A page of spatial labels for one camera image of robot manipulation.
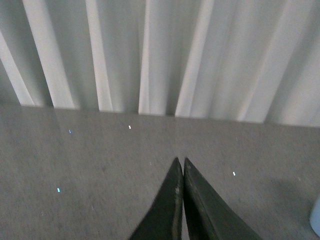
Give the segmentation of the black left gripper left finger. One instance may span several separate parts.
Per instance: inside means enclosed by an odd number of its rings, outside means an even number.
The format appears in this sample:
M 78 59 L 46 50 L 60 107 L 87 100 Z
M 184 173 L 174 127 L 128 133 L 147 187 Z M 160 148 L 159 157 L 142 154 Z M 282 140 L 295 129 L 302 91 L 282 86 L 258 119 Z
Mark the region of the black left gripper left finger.
M 180 240 L 182 238 L 184 176 L 176 157 L 154 201 L 131 240 Z

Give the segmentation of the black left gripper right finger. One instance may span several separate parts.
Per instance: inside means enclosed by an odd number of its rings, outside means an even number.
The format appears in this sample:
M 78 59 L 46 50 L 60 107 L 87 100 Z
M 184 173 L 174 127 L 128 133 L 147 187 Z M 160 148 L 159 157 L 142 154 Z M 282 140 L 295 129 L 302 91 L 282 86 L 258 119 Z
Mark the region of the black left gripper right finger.
M 184 209 L 191 240 L 260 240 L 193 163 L 184 161 Z

